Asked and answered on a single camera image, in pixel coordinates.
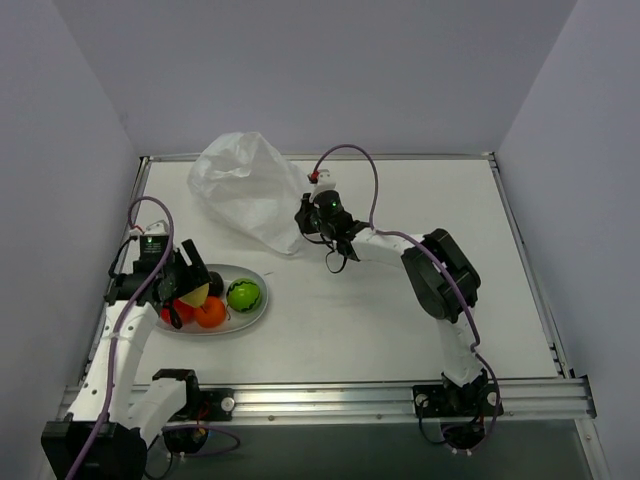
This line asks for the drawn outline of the dark fake fruit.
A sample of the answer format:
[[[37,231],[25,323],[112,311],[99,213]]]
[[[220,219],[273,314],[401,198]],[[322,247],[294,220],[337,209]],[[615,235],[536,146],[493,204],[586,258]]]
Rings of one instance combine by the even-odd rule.
[[[215,271],[209,271],[209,290],[208,295],[220,297],[225,290],[224,280],[221,275]]]

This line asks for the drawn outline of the yellow fake pear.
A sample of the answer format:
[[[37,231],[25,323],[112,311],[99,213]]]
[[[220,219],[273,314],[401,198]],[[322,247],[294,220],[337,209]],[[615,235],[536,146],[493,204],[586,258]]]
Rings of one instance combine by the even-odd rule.
[[[208,294],[209,284],[205,283],[204,285],[197,287],[195,290],[179,297],[179,300],[192,308],[199,308],[205,303]]]

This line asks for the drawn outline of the red fake apple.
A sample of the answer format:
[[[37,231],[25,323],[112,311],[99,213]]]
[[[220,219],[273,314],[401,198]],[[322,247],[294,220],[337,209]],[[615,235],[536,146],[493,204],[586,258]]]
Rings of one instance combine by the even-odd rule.
[[[172,302],[173,309],[178,314],[180,321],[183,325],[187,325],[193,323],[194,319],[194,308],[180,301],[179,299],[175,299]],[[171,324],[170,310],[168,308],[163,308],[161,311],[160,318],[166,324]]]

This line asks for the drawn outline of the orange fake fruit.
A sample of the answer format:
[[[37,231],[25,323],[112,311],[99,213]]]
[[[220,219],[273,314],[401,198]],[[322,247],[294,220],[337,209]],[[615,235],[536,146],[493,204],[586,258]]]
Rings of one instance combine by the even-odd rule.
[[[194,310],[193,317],[202,328],[217,328],[227,319],[226,305],[220,298],[208,296],[204,304]]]

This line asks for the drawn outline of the green fake fruit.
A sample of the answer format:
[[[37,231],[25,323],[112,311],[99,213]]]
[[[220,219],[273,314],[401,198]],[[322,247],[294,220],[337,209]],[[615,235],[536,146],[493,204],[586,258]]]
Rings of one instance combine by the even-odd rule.
[[[249,278],[232,281],[226,292],[227,305],[239,313],[249,313],[262,302],[262,290],[258,283]]]

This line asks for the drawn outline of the white plastic bag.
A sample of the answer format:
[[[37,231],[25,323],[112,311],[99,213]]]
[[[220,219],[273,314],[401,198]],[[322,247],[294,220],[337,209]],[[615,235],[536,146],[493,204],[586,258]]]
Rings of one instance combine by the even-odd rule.
[[[216,138],[193,163],[187,185],[212,220],[283,254],[302,242],[294,215],[308,179],[258,132]]]

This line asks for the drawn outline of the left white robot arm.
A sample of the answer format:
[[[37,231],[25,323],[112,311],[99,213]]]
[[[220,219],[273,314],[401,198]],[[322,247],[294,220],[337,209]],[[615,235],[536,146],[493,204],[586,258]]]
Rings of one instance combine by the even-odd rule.
[[[210,280],[192,240],[175,247],[168,233],[139,238],[130,273],[112,273],[105,322],[83,384],[63,419],[47,422],[41,444],[58,479],[140,479],[147,451],[176,416],[202,405],[192,370],[164,368],[135,405],[129,403],[147,340],[163,309],[190,294],[204,301]]]

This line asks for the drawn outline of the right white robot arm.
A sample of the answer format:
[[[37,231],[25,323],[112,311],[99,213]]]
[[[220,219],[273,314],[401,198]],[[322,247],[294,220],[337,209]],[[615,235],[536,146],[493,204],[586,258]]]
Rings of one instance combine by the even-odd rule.
[[[335,190],[301,199],[295,221],[305,236],[317,234],[345,263],[375,262],[404,270],[420,307],[437,321],[444,355],[444,400],[455,412],[469,411],[486,390],[491,369],[481,358],[472,308],[479,274],[452,236],[436,229],[419,238],[380,231],[348,213]]]

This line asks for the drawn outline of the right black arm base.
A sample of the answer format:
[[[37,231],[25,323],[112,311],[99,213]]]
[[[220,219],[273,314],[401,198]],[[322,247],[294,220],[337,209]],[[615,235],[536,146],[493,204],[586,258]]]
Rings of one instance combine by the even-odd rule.
[[[453,454],[471,456],[504,414],[501,395],[493,384],[414,385],[412,395],[423,439],[447,447]]]

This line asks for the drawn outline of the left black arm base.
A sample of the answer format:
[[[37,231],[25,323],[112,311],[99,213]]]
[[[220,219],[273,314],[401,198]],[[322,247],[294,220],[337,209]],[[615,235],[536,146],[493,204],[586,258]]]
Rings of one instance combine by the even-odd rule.
[[[187,405],[171,419],[175,426],[163,429],[162,440],[169,453],[184,456],[214,456],[237,450],[241,441],[230,432],[218,427],[208,427],[210,422],[229,422],[233,418],[235,392],[231,388],[202,390],[195,402]],[[209,440],[226,437],[231,444],[205,452],[203,448]]]

